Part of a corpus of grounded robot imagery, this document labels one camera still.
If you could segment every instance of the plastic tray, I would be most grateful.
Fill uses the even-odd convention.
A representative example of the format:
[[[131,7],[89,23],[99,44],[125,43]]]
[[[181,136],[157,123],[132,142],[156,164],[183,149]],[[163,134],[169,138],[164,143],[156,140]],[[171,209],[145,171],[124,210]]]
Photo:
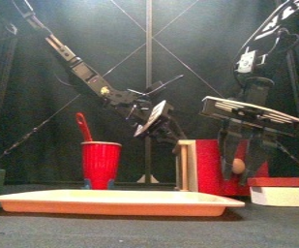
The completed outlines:
[[[197,192],[48,190],[0,196],[5,211],[99,215],[220,216],[244,202]]]

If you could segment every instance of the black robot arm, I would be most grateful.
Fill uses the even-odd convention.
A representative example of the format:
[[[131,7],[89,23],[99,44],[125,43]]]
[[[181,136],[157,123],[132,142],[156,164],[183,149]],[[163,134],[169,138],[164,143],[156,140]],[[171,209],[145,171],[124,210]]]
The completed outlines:
[[[127,91],[113,89],[99,73],[95,72],[85,62],[73,54],[69,48],[55,37],[51,30],[39,21],[27,1],[12,0],[12,3],[21,14],[21,17],[25,19],[31,27],[40,33],[49,46],[64,60],[71,72],[84,82],[89,91],[104,100],[105,106],[113,108],[125,120],[128,120],[132,125],[137,126],[135,137],[137,136],[139,129],[143,126],[147,126],[149,127],[149,132],[143,132],[141,136],[153,136],[157,139],[160,139],[160,137],[168,137],[168,139],[161,139],[168,142],[176,142],[179,139],[184,139],[184,133],[176,120],[169,116],[169,114],[165,113],[163,116],[156,116],[159,121],[153,123],[149,122],[153,110],[149,96],[159,92],[169,82],[181,78],[183,75],[173,77],[164,83],[160,81],[153,83],[145,90],[145,93],[129,89]]]

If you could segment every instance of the red handle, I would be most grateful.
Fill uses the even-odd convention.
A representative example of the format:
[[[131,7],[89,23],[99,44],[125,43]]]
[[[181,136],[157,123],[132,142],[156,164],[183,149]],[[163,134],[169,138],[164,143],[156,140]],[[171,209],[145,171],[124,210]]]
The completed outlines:
[[[83,134],[84,141],[92,141],[92,136],[91,136],[91,132],[89,132],[89,129],[87,126],[87,122],[85,122],[85,118],[84,118],[83,113],[77,112],[75,114],[75,117],[76,117],[76,122],[77,122],[77,125],[80,128],[81,134]]]

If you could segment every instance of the red plastic cup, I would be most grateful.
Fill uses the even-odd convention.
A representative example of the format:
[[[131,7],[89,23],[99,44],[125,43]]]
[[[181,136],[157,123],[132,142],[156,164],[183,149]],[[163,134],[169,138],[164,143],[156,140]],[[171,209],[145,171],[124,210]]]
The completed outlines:
[[[91,188],[105,190],[116,177],[121,145],[113,142],[81,142],[83,175]]]

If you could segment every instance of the table surface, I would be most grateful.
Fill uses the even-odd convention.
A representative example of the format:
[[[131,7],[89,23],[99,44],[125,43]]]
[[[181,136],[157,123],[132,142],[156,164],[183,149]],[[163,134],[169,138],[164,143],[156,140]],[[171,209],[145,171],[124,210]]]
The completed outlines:
[[[65,188],[5,186],[5,194]],[[251,203],[219,217],[12,213],[0,208],[0,247],[299,247],[299,207]]]

